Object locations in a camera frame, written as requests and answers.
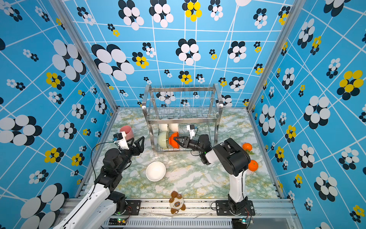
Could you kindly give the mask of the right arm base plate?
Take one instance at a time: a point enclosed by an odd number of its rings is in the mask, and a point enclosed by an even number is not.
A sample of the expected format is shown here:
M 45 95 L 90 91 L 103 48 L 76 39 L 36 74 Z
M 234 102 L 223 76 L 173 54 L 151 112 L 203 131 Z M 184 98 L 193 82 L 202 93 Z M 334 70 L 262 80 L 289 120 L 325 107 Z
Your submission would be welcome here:
M 255 216 L 253 202 L 243 200 L 239 203 L 234 203 L 228 200 L 217 200 L 216 213 L 218 216 Z

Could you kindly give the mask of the light green bowl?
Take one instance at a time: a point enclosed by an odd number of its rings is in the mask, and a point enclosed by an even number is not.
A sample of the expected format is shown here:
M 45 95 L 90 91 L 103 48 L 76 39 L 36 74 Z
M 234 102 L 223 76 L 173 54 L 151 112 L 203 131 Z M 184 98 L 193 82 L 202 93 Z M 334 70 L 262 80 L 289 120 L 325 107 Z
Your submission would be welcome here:
M 168 148 L 168 145 L 169 145 L 169 132 L 168 131 L 162 131 L 158 135 L 158 145 L 163 149 Z

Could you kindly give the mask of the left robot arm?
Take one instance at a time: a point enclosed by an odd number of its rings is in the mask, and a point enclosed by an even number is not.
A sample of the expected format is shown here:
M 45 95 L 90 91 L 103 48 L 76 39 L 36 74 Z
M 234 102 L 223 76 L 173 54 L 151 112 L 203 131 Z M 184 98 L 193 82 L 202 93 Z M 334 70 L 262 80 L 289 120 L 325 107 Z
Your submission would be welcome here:
M 138 215 L 140 201 L 131 206 L 126 201 L 126 195 L 115 191 L 122 180 L 122 172 L 132 162 L 133 156 L 139 156 L 144 151 L 144 136 L 134 140 L 126 140 L 122 133 L 115 134 L 114 143 L 117 148 L 106 152 L 103 166 L 94 185 L 84 198 L 55 229 L 99 229 L 112 215 L 130 217 Z

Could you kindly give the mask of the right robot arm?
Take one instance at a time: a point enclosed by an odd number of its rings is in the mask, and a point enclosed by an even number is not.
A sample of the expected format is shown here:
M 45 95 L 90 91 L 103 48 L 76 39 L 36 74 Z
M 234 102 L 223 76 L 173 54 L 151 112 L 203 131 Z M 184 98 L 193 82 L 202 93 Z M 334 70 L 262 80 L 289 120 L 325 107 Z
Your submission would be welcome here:
M 248 200 L 246 195 L 246 172 L 251 162 L 247 151 L 232 138 L 215 146 L 211 146 L 209 135 L 200 135 L 197 140 L 188 136 L 176 136 L 173 140 L 182 148 L 199 152 L 199 157 L 205 165 L 219 161 L 229 174 L 228 206 L 230 211 L 234 215 L 240 213 L 255 215 L 253 203 Z

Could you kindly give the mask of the white bowl orange outside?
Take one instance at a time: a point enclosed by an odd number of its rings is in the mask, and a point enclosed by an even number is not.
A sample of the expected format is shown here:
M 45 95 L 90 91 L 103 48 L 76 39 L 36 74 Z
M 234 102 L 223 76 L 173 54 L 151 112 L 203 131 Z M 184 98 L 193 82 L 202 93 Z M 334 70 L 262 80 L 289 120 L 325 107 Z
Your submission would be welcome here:
M 146 177 L 152 182 L 157 182 L 164 178 L 166 167 L 162 162 L 154 161 L 146 168 Z

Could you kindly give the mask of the cream bowl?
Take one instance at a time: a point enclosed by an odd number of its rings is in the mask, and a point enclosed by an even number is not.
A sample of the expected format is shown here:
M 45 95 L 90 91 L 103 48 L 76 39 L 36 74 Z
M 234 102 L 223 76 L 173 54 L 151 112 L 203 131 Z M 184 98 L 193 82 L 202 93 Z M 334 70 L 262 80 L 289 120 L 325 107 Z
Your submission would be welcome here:
M 169 125 L 168 124 L 159 124 L 159 129 L 161 131 L 169 131 Z
M 169 124 L 169 128 L 172 132 L 179 132 L 179 124 Z

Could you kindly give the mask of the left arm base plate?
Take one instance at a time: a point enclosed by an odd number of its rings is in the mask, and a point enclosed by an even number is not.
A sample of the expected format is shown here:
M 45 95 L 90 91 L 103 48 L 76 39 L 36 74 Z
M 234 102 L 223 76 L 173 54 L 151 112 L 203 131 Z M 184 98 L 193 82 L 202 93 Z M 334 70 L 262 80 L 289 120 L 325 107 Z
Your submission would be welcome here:
M 124 200 L 117 203 L 117 210 L 114 215 L 137 216 L 141 207 L 140 200 Z

